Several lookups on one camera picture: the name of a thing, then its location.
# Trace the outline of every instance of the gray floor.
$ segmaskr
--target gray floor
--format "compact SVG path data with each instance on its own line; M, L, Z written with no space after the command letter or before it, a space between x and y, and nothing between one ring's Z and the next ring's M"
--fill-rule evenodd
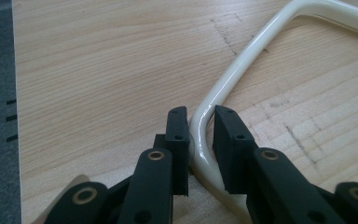
M10 0L0 0L0 223L21 223L16 73Z

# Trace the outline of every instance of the wooden table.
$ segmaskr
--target wooden table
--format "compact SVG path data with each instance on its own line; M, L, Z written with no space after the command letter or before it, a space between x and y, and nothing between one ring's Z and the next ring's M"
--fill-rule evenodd
M131 175L167 112L191 116L287 2L14 0L23 222L77 175L109 187ZM358 181L357 33L293 20L225 106L311 183ZM189 190L174 223L240 222L194 176Z

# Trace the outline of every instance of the white pipe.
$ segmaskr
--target white pipe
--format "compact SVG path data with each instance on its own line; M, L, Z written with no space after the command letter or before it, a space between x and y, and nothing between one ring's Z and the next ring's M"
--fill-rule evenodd
M190 121L192 170L199 182L243 221L249 220L244 195L225 191L217 162L206 144L206 128L215 105L221 105L258 54L293 18L318 16L358 30L358 7L335 0L294 0L279 11L243 50L201 102Z

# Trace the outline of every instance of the bent tube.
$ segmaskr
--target bent tube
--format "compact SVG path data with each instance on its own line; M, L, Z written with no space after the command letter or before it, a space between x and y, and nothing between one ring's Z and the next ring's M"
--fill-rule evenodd
M243 73L263 48L290 20L300 15L322 17L358 30L358 7L336 0L294 0L290 2L263 27L219 78L190 121L189 128L192 136L190 149L194 153L191 167L196 178L215 198L243 221L249 220L246 197L230 195L225 191L218 164L206 143L207 125L213 115L214 106L221 105L226 100Z

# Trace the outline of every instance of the white tube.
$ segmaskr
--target white tube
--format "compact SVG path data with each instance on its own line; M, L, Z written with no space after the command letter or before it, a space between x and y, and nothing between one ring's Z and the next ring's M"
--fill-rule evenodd
M294 17L319 16L358 30L358 7L335 0L294 0L278 12L243 50L201 102L190 121L192 170L199 182L243 221L249 220L244 195L225 191L217 162L206 144L206 128L215 105L221 105L258 54Z

